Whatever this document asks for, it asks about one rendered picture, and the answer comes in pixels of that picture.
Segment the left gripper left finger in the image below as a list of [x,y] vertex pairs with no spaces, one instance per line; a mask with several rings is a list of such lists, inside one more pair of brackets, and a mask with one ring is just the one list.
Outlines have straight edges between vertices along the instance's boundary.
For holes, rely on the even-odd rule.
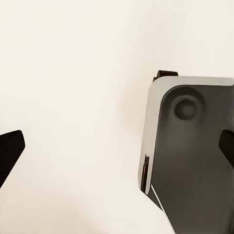
[[25,148],[22,130],[0,135],[0,188]]

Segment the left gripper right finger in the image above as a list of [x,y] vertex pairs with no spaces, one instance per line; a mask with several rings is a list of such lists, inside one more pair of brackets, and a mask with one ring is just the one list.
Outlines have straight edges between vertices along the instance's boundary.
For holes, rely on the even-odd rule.
[[218,146],[234,169],[234,132],[224,129]]

